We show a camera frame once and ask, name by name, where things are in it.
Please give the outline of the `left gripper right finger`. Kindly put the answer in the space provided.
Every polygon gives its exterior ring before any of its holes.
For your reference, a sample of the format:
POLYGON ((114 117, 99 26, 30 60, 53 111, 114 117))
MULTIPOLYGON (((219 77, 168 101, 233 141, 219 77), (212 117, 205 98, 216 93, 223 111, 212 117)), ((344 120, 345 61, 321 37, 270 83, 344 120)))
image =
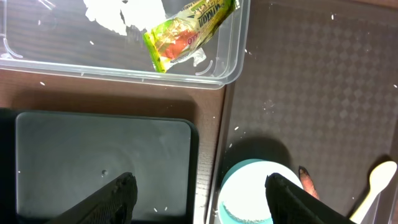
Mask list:
POLYGON ((265 188, 274 224, 354 224, 278 173, 267 176, 265 188))

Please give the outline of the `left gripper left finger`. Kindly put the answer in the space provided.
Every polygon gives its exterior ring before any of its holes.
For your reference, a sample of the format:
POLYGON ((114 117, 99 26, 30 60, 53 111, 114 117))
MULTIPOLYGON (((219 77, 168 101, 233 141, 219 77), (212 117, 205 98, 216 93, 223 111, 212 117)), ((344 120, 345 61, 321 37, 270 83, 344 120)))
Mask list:
POLYGON ((125 172, 46 224, 130 224, 137 181, 125 172))

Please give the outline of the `pale yellow plastic spoon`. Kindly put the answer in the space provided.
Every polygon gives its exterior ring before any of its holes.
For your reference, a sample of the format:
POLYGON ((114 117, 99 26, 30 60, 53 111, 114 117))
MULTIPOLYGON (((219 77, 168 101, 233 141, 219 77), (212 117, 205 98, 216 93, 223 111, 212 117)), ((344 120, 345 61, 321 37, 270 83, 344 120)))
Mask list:
POLYGON ((386 161, 371 171, 369 175, 369 192, 349 218, 352 222, 362 223, 375 198, 389 185, 396 170, 397 164, 394 161, 386 161))

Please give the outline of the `yellow green snack wrapper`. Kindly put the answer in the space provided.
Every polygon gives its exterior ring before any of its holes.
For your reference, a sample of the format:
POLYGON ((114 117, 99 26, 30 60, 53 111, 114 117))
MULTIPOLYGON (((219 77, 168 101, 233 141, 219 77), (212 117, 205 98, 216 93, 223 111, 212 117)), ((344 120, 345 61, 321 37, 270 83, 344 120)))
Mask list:
POLYGON ((143 40, 155 70, 165 73, 191 57, 238 7, 236 0, 195 0, 144 33, 143 40))

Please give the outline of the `white tissue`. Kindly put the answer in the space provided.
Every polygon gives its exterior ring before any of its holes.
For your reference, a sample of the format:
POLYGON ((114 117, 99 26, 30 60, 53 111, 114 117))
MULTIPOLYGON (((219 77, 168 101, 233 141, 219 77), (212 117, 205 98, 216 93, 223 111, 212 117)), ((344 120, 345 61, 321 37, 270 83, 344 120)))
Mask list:
POLYGON ((166 20, 161 0, 84 0, 84 4, 89 21, 123 36, 129 27, 150 30, 166 20))

